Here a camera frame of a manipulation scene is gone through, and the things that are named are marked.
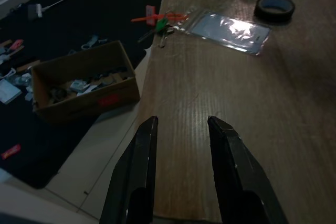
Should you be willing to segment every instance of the green key tag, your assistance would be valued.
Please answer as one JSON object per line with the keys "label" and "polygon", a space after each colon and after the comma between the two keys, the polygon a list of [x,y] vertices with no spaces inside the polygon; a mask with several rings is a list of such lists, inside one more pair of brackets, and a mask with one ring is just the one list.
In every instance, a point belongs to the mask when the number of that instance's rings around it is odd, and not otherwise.
{"label": "green key tag", "polygon": [[163,18],[162,20],[159,20],[156,23],[155,31],[158,33],[159,31],[164,29],[167,24],[168,24],[168,19],[167,18]]}

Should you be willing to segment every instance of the red label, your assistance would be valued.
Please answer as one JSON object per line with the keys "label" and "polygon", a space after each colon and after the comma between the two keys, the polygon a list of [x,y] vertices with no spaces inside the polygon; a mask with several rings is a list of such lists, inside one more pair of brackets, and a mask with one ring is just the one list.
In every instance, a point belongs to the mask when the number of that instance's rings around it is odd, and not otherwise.
{"label": "red label", "polygon": [[14,51],[18,49],[22,44],[23,44],[23,39],[18,39],[12,44],[12,46],[10,47],[10,50]]}
{"label": "red label", "polygon": [[[155,6],[146,5],[146,17],[152,17],[155,15]],[[146,20],[147,25],[155,26],[155,19],[151,18]]]}
{"label": "red label", "polygon": [[12,148],[10,148],[9,150],[7,150],[3,154],[1,154],[2,160],[5,160],[5,159],[9,158],[10,156],[19,152],[20,150],[21,150],[21,145],[19,145],[19,144],[14,145]]}
{"label": "red label", "polygon": [[104,97],[104,98],[98,100],[98,104],[102,107],[109,106],[109,105],[115,104],[117,102],[119,102],[119,97],[118,97],[117,94],[112,94],[108,97]]}

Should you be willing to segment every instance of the wood grain surface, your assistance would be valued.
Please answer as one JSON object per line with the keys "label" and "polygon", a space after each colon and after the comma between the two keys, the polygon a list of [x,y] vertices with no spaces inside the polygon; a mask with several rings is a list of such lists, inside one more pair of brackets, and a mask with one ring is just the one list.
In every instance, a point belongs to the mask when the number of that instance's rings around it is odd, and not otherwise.
{"label": "wood grain surface", "polygon": [[[290,223],[336,223],[336,0],[293,0],[259,56],[175,33],[154,39],[138,125],[159,116],[154,214],[219,222],[208,115],[263,166]],[[163,0],[254,20],[256,0]]]}

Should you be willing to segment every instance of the black mat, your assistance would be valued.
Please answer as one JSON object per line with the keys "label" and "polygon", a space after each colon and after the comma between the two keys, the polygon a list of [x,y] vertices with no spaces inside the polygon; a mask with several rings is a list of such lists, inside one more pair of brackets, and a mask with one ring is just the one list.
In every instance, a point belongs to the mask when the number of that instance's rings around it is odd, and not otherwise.
{"label": "black mat", "polygon": [[[58,0],[32,0],[48,6]],[[93,34],[100,38],[120,40],[136,67],[150,47],[152,38],[142,45],[137,39],[150,28],[130,19],[145,16],[145,6],[159,10],[161,0],[68,0],[44,13],[42,19],[27,20],[27,9],[21,9],[0,21],[0,42],[25,40],[25,48],[9,64],[9,68],[32,58],[42,61],[66,55],[70,49],[80,50]],[[24,94],[8,105],[0,104],[0,153],[16,144],[21,150],[0,167],[35,188],[43,188],[57,174],[62,164],[92,126],[97,117],[86,118],[63,126],[41,121],[25,101]]]}

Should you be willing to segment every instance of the black tape roll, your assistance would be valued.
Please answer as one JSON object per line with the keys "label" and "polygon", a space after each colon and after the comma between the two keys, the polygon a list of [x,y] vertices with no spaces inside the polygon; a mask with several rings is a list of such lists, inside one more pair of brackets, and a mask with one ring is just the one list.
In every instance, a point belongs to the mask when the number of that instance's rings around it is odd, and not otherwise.
{"label": "black tape roll", "polygon": [[258,0],[254,15],[265,21],[282,23],[291,19],[294,10],[291,0]]}

